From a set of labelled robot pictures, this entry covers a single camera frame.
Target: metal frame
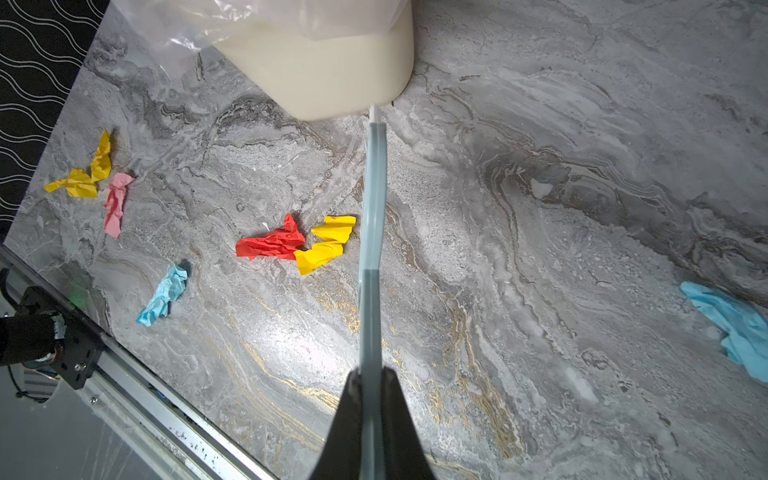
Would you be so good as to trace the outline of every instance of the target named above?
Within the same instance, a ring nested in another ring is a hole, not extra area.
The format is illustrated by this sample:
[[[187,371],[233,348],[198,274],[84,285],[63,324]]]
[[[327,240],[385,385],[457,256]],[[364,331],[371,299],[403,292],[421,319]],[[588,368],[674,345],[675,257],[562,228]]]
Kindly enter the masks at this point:
[[[5,245],[0,257],[101,337],[104,351],[77,393],[161,478],[277,480]]]

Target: black wavy patterned fabric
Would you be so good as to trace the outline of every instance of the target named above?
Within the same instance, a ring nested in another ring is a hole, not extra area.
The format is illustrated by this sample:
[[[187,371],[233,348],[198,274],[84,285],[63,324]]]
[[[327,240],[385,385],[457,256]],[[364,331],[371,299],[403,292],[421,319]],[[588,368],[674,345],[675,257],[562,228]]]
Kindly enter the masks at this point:
[[[0,241],[108,0],[0,0]]]

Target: black cable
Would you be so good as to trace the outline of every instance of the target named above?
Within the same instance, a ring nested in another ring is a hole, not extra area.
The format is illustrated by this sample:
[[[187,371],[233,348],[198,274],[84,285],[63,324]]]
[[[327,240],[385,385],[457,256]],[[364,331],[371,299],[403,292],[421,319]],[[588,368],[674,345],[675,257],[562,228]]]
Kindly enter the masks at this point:
[[[6,285],[6,280],[8,280],[8,274],[10,272],[11,272],[11,269],[9,268],[4,268],[0,270],[0,294],[5,299],[5,301],[8,302],[8,304],[18,312],[20,308],[18,305],[18,302],[16,302],[16,300],[14,300],[10,295],[8,295],[8,285]]]
[[[31,396],[28,392],[23,391],[19,386],[18,383],[16,383],[16,379],[13,378],[13,370],[11,370],[11,366],[8,365],[8,374],[11,376],[11,381],[13,382],[13,386],[16,387],[16,398],[20,399],[22,397],[27,397],[28,399],[34,400],[37,403],[45,403],[48,399],[42,399],[40,397]]]

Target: plastic bag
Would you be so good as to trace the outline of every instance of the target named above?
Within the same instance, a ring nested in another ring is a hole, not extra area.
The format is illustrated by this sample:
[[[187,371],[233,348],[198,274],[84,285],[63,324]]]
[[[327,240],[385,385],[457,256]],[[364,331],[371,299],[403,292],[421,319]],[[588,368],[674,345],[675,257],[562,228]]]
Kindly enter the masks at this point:
[[[388,31],[408,0],[113,0],[155,61],[181,76],[194,54],[257,22],[313,40]]]

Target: blue crumpled paper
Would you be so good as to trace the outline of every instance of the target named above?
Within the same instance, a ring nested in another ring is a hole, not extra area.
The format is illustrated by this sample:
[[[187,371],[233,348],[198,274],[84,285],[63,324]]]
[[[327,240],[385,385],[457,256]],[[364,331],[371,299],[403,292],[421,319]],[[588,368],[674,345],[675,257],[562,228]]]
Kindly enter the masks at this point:
[[[157,286],[149,305],[139,313],[136,323],[152,326],[158,318],[168,314],[168,302],[175,302],[186,288],[187,271],[171,265]]]
[[[749,303],[698,283],[683,282],[680,291],[694,306],[725,330],[720,342],[728,358],[744,365],[761,382],[768,382],[768,323]]]

